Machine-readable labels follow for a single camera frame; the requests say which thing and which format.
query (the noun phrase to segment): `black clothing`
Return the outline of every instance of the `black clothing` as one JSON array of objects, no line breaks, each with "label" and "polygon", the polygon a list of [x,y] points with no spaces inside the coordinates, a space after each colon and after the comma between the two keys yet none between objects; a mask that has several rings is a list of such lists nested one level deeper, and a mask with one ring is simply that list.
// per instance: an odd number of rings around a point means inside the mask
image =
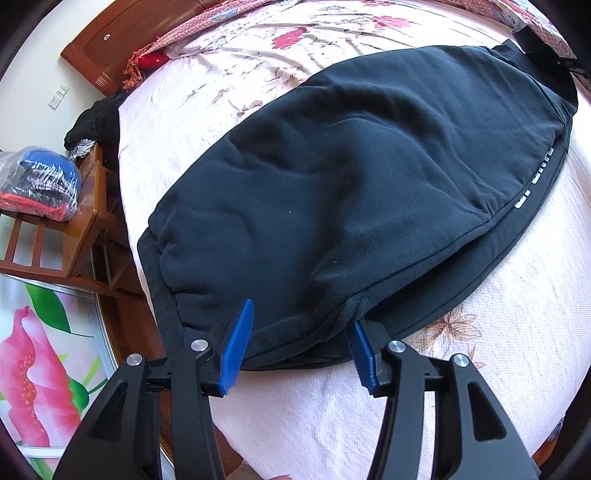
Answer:
[{"label": "black clothing", "polygon": [[343,361],[343,329],[362,316],[401,338],[459,304],[516,243],[566,155],[576,89],[538,47],[346,60],[234,127],[138,243],[168,353],[247,297],[246,369]]},{"label": "black clothing", "polygon": [[103,149],[103,164],[119,171],[119,107],[130,92],[123,89],[84,110],[64,138],[64,148],[72,150],[80,140],[94,140]]}]

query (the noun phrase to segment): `red pillow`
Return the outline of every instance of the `red pillow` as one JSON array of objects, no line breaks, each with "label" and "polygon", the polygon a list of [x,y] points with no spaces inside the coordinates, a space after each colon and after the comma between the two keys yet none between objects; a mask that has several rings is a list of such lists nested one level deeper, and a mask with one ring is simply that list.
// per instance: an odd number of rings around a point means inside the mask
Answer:
[{"label": "red pillow", "polygon": [[163,51],[153,51],[138,58],[138,67],[140,70],[154,70],[160,68],[169,60],[168,55]]}]

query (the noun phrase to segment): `wooden bed frame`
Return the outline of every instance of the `wooden bed frame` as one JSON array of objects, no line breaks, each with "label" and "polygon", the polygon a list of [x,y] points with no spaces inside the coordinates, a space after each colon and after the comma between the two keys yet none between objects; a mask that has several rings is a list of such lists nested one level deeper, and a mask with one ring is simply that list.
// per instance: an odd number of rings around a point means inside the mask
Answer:
[{"label": "wooden bed frame", "polygon": [[220,0],[115,0],[61,52],[104,95],[121,86],[132,54]]}]

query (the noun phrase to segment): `metal screw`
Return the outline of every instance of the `metal screw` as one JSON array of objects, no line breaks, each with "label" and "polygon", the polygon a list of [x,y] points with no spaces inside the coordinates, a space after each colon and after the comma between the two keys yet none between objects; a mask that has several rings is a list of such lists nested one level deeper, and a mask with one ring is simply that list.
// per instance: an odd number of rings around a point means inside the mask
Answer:
[{"label": "metal screw", "polygon": [[406,350],[406,345],[404,345],[400,340],[392,340],[388,344],[388,348],[391,352],[402,353]]},{"label": "metal screw", "polygon": [[207,340],[203,340],[202,338],[200,338],[198,340],[194,340],[193,343],[191,343],[191,350],[193,350],[194,352],[204,352],[208,346],[209,343],[207,342]]},{"label": "metal screw", "polygon": [[129,357],[127,357],[127,364],[131,367],[136,367],[139,365],[144,358],[139,353],[132,353]]},{"label": "metal screw", "polygon": [[466,355],[462,355],[461,353],[453,357],[453,362],[459,367],[467,367],[470,363],[468,357]]}]

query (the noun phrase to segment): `pink flower print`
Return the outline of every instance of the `pink flower print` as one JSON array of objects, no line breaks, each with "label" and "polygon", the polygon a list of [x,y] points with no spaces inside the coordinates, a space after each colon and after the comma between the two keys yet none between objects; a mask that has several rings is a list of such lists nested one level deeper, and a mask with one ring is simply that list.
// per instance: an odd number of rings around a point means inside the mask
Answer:
[{"label": "pink flower print", "polygon": [[381,17],[373,17],[371,19],[378,28],[400,28],[410,27],[411,23],[403,18],[392,18],[387,15]]},{"label": "pink flower print", "polygon": [[279,37],[273,38],[273,48],[280,48],[281,50],[285,50],[286,48],[291,47],[298,43],[301,39],[301,36],[306,33],[305,27],[298,27],[291,32],[287,32]]},{"label": "pink flower print", "polygon": [[14,312],[0,343],[0,391],[26,446],[65,447],[80,424],[66,370],[31,307]]},{"label": "pink flower print", "polygon": [[378,7],[380,5],[392,5],[392,2],[388,0],[361,0],[361,3],[364,5],[369,5],[370,7]]}]

